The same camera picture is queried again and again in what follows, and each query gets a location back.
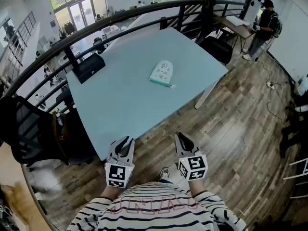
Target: desk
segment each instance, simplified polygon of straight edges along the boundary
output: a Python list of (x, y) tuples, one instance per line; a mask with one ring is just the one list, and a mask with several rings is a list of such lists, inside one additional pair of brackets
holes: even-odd
[(223, 24), (225, 27), (229, 28), (230, 30), (232, 30), (233, 32), (235, 32), (235, 34), (237, 35), (236, 41), (238, 39), (238, 37), (240, 37), (240, 42), (241, 42), (241, 52), (244, 48), (244, 45), (246, 43), (246, 40), (252, 36), (253, 34), (255, 34), (255, 31), (250, 30), (247, 26), (245, 25), (240, 25), (240, 26), (236, 26), (234, 25), (232, 22), (228, 21), (225, 17), (217, 17), (215, 18), (216, 22), (219, 22), (221, 24)]
[[(101, 54), (106, 66), (83, 84), (67, 81), (84, 128), (101, 160), (112, 142), (153, 128), (207, 89), (227, 69), (173, 28), (133, 39)], [(148, 80), (161, 60), (173, 64), (171, 89)]]

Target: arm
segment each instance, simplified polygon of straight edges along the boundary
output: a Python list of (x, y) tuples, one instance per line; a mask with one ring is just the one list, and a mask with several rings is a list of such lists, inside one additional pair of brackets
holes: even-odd
[(201, 192), (205, 192), (206, 188), (202, 180), (191, 180), (188, 182), (189, 188), (191, 190), (192, 196), (196, 196)]
[(92, 231), (97, 229), (98, 216), (120, 195), (121, 188), (106, 186), (100, 197), (94, 198), (80, 210), (67, 231)]
[(260, 30), (268, 31), (268, 32), (273, 32), (273, 31), (274, 31), (274, 30), (271, 29), (270, 27), (260, 27)]
[(218, 225), (227, 223), (234, 231), (246, 230), (245, 222), (229, 210), (217, 195), (207, 191), (202, 180), (191, 180), (188, 184), (194, 200), (214, 216)]

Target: black box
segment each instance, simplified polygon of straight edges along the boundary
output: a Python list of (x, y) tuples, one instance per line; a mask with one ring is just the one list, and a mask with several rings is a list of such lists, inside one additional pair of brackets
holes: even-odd
[(73, 68), (73, 72), (82, 84), (105, 66), (106, 64), (103, 58), (97, 53), (94, 53), (82, 61), (78, 67)]

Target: staircase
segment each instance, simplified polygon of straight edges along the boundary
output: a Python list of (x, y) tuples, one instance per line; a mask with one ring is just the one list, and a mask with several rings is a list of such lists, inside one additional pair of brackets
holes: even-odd
[(8, 38), (8, 44), (0, 56), (0, 81), (7, 89), (19, 76), (22, 59), (36, 20), (31, 12)]

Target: glass door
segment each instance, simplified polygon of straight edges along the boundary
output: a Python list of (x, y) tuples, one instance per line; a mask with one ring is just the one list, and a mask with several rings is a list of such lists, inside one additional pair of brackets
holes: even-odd
[(81, 2), (83, 14), (85, 16), (85, 21), (87, 26), (95, 22), (94, 14), (92, 10), (92, 5), (90, 0), (83, 0)]
[(83, 29), (85, 27), (85, 21), (80, 9), (80, 3), (70, 6), (69, 9), (72, 13), (72, 17), (75, 22), (77, 31)]

